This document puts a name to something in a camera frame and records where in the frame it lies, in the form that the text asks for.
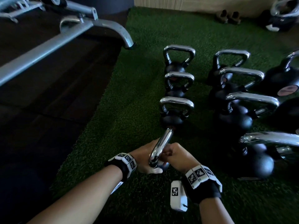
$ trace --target beige wall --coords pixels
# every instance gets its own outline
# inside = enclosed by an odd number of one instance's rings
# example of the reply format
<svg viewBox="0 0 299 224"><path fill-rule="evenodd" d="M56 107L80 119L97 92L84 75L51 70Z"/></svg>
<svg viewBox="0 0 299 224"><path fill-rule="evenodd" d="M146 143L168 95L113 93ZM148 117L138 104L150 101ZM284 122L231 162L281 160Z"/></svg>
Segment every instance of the beige wall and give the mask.
<svg viewBox="0 0 299 224"><path fill-rule="evenodd" d="M226 9L243 17L257 17L275 0L134 0L135 6L215 13Z"/></svg>

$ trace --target forearm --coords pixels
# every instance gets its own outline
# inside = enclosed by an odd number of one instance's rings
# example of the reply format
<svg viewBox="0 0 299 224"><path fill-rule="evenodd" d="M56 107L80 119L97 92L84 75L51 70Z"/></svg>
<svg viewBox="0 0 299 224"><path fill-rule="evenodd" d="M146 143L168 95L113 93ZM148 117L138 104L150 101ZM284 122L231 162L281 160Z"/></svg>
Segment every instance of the forearm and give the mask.
<svg viewBox="0 0 299 224"><path fill-rule="evenodd" d="M218 197L204 199L199 204L199 210L203 224L234 224Z"/></svg>
<svg viewBox="0 0 299 224"><path fill-rule="evenodd" d="M107 166L77 185L28 224L93 223L122 177L118 167Z"/></svg>

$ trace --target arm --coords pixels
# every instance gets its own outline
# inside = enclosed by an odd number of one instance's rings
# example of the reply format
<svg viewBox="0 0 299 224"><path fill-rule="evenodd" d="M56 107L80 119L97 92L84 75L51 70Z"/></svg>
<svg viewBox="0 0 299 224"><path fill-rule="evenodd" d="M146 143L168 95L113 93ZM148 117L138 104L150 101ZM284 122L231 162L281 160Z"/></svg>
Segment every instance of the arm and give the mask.
<svg viewBox="0 0 299 224"><path fill-rule="evenodd" d="M162 173L162 169L149 166L149 156L157 140L132 152L137 170L143 173ZM36 215L28 224L91 224L103 209L111 192L122 180L122 171L109 165L95 173Z"/></svg>
<svg viewBox="0 0 299 224"><path fill-rule="evenodd" d="M175 169L183 174L186 174L190 169L200 165L200 162L178 143L173 143L166 147L161 156L161 160L169 162ZM202 200L199 204L199 210L203 224L234 223L218 197Z"/></svg>

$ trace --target green carpet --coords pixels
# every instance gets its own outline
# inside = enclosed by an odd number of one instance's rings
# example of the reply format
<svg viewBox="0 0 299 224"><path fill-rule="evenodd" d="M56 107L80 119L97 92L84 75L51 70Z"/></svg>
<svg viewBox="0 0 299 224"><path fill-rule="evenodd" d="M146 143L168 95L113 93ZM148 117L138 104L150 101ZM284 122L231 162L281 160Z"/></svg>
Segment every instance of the green carpet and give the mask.
<svg viewBox="0 0 299 224"><path fill-rule="evenodd" d="M298 187L291 179L275 175L264 182L240 182L225 174L213 159L212 110L207 107L211 87L204 84L212 57L220 49L246 49L252 53L244 67L266 71L285 56L277 34L251 20L222 25L212 15L133 8L126 26L137 43L122 49L111 82L85 131L78 139L52 186L59 198L77 183L99 171L119 152L129 152L160 137L158 101L164 96L163 48L170 44L192 46L195 59L187 71L196 82L187 97L195 104L181 133L172 142L182 144L202 164L209 166L223 184L223 203L236 223L298 223ZM170 53L173 59L185 54ZM222 57L225 63L236 57ZM236 81L248 81L234 76ZM255 122L252 131L266 130ZM189 204L186 213L170 208L170 183L179 173L170 168L161 175L135 173L108 200L99 219L111 217L132 223L198 223L199 210Z"/></svg>

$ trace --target pair of shoes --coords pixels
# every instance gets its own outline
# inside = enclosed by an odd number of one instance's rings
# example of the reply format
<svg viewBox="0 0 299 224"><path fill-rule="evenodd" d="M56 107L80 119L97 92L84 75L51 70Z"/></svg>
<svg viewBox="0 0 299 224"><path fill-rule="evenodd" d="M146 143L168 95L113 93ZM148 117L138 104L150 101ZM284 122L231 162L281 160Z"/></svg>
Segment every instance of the pair of shoes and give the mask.
<svg viewBox="0 0 299 224"><path fill-rule="evenodd" d="M216 18L222 23L227 23L227 22L230 22L232 24L241 23L239 12L228 13L226 10L222 10L221 12L216 13Z"/></svg>

